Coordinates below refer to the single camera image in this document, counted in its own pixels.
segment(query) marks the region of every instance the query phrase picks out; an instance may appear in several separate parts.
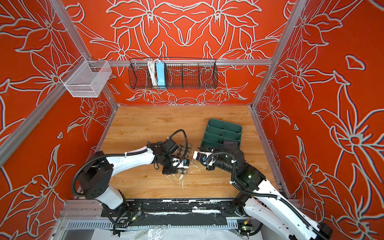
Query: white cable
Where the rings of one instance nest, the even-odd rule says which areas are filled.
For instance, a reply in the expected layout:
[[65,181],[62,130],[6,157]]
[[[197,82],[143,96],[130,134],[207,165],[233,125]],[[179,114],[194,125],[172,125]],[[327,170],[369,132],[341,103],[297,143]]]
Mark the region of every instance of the white cable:
[[157,79],[156,79],[156,76],[155,76],[155,62],[161,62],[159,59],[155,59],[155,60],[148,60],[148,71],[149,71],[149,75],[151,76],[151,80],[152,80],[152,85],[153,86],[157,86]]

